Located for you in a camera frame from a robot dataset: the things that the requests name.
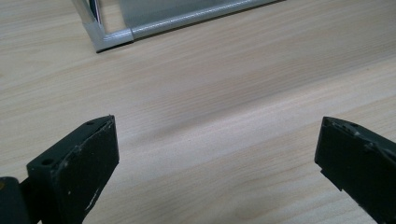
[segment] light wood tabletop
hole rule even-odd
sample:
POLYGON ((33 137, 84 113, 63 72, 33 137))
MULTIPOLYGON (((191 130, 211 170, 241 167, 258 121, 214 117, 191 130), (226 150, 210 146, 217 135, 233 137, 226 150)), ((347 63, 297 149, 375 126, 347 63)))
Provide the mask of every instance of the light wood tabletop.
POLYGON ((395 86, 394 0, 283 1, 100 54, 70 1, 2 0, 0 176, 112 114, 120 164, 84 223, 375 223, 314 155, 323 116, 395 141, 395 86))

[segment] screw hole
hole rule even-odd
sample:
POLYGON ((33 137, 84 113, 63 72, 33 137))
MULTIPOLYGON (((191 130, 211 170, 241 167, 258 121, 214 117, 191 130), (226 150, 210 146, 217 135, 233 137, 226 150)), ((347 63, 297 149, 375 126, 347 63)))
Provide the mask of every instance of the screw hole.
POLYGON ((41 162, 43 165, 51 165, 53 163, 53 159, 46 159, 41 162))

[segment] metal frame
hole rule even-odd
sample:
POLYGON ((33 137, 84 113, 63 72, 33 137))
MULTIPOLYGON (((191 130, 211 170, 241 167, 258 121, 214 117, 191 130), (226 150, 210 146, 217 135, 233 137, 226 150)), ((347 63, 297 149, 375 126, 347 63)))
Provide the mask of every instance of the metal frame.
POLYGON ((120 0, 128 28, 107 34, 98 0, 72 0, 97 52, 179 27, 284 0, 120 0))
POLYGON ((105 32, 105 28, 100 21, 100 10, 97 0, 93 1, 93 3, 95 3, 94 7, 96 8, 96 17, 93 15, 91 7, 88 5, 87 1, 72 0, 72 2, 81 17, 82 24, 84 25, 85 30, 87 30, 96 52, 134 41, 132 31, 129 28, 109 34, 105 32))

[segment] wooden table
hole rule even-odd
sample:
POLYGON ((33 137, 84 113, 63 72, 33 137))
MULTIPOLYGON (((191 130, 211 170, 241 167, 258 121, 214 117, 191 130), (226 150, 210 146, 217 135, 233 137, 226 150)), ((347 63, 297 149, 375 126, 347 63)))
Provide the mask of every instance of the wooden table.
POLYGON ((374 223, 313 159, 323 116, 396 140, 395 85, 394 0, 289 0, 101 54, 70 1, 2 0, 0 175, 113 114, 120 165, 84 223, 374 223))

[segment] black plastic part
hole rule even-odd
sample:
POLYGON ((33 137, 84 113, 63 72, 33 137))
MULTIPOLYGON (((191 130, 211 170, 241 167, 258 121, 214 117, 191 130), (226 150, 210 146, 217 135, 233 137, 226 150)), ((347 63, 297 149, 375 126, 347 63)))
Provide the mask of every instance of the black plastic part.
POLYGON ((0 223, 31 223, 19 184, 14 177, 0 177, 0 223))
POLYGON ((27 164, 46 223, 81 223, 119 163, 113 116, 82 124, 27 164))
POLYGON ((377 223, 396 223, 396 144, 358 124, 323 118, 315 163, 377 223))

